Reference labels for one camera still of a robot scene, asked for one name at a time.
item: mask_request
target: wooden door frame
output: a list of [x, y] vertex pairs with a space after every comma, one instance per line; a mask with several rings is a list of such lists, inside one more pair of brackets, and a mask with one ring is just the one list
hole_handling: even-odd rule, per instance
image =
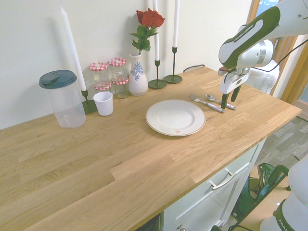
[[[252, 20], [255, 19], [256, 15], [257, 15], [259, 3], [260, 3], [260, 0], [252, 0], [250, 13], [249, 13], [249, 16], [248, 16], [248, 19], [247, 19], [247, 23], [250, 23]], [[278, 41], [278, 44], [276, 46], [273, 59], [278, 63], [287, 53], [289, 53], [293, 49], [296, 40], [297, 40], [297, 36], [280, 38], [279, 41]], [[280, 65], [279, 65], [280, 66], [279, 76], [278, 76], [278, 79], [277, 79], [273, 89], [270, 92], [270, 95], [273, 95], [273, 93], [274, 93], [274, 91], [277, 87], [277, 83], [280, 80], [280, 77], [283, 73], [284, 67], [285, 67], [288, 59], [289, 59], [289, 57], [285, 58], [280, 63]]]
[[292, 72], [287, 86], [281, 96], [281, 100], [293, 103], [299, 99], [308, 82], [308, 44], [303, 48]]

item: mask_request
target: candle holder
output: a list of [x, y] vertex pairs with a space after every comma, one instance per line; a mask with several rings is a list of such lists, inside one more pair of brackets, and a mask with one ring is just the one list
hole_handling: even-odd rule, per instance
[[153, 89], [162, 89], [165, 86], [167, 86], [167, 82], [163, 79], [158, 79], [158, 67], [160, 65], [160, 61], [155, 60], [155, 66], [156, 66], [156, 79], [151, 80], [149, 82], [149, 87]]
[[91, 113], [97, 111], [96, 105], [94, 100], [88, 100], [88, 90], [82, 90], [81, 94], [83, 97], [86, 98], [86, 101], [82, 102], [83, 109], [85, 110], [85, 113]]
[[180, 83], [182, 81], [182, 77], [174, 74], [174, 67], [175, 67], [175, 53], [178, 51], [177, 47], [172, 47], [173, 52], [173, 74], [166, 76], [164, 78], [165, 81], [168, 83]]

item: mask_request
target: silver cutlery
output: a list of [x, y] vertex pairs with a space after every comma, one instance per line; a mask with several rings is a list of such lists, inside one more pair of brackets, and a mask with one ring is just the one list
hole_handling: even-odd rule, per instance
[[225, 112], [225, 110], [223, 110], [223, 109], [220, 108], [220, 107], [217, 107], [217, 106], [215, 106], [215, 105], [213, 105], [213, 104], [211, 104], [211, 103], [207, 103], [207, 102], [203, 102], [203, 101], [199, 100], [197, 97], [195, 97], [194, 94], [191, 94], [191, 98], [192, 98], [195, 102], [204, 103], [206, 106], [208, 106], [208, 107], [210, 107], [210, 108], [213, 108], [214, 110], [216, 110], [216, 111], [218, 111], [218, 112], [220, 112], [220, 113], [224, 113], [224, 112]]
[[[213, 96], [211, 96], [211, 95], [205, 95], [205, 96], [206, 96], [206, 98], [208, 100], [215, 101], [215, 102], [218, 102], [219, 104], [221, 104], [221, 101], [220, 100], [216, 100]], [[227, 103], [226, 107], [230, 108], [231, 110], [235, 110], [236, 109], [236, 107], [234, 107], [234, 106], [232, 106], [231, 104], [228, 104], [228, 103]]]

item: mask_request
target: door frame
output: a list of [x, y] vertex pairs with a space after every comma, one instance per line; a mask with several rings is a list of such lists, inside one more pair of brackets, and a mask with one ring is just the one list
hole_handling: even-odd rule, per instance
[[308, 44], [303, 48], [296, 66], [290, 76], [287, 86], [281, 96], [281, 100], [303, 109], [300, 117], [308, 120], [308, 103], [300, 100], [308, 83]]
[[[251, 7], [250, 7], [250, 13], [249, 13], [248, 19], [247, 19], [247, 23], [250, 23], [252, 20], [255, 19], [256, 15], [257, 15], [259, 3], [260, 3], [260, 0], [252, 0]], [[297, 36], [289, 36], [289, 37], [284, 37], [284, 38], [278, 38], [278, 42], [276, 42], [276, 40], [277, 39], [271, 39], [273, 44], [277, 43], [277, 45], [275, 47], [275, 53], [274, 53], [273, 60], [275, 60], [275, 62], [278, 63], [287, 53], [289, 53], [293, 49], [295, 42], [297, 40]], [[270, 95], [273, 95], [288, 59], [289, 59], [289, 56], [287, 58], [285, 58], [280, 63], [280, 65], [279, 65], [280, 66], [280, 72], [279, 72], [279, 75], [278, 75], [278, 79], [277, 79], [273, 89], [271, 90]]]

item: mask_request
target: red gingham lid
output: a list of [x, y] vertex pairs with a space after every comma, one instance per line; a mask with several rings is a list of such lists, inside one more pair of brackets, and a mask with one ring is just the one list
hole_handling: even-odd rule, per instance
[[111, 88], [111, 83], [107, 83], [107, 82], [101, 82], [101, 83], [98, 83], [96, 85], [93, 85], [94, 89], [96, 90], [107, 90], [109, 88]]
[[127, 80], [125, 80], [125, 81], [123, 81], [123, 82], [116, 82], [116, 81], [112, 80], [112, 83], [113, 83], [113, 84], [116, 84], [116, 85], [124, 85], [124, 84], [127, 84], [128, 81], [129, 81], [129, 78], [127, 78]]
[[107, 63], [103, 63], [103, 62], [98, 62], [98, 65], [100, 67], [99, 69], [97, 69], [96, 63], [92, 63], [89, 66], [90, 71], [103, 71], [103, 70], [106, 70], [107, 67], [108, 67], [108, 64]]
[[111, 59], [109, 60], [109, 65], [111, 66], [123, 66], [126, 64], [126, 59], [123, 59], [123, 58], [114, 58], [114, 59]]

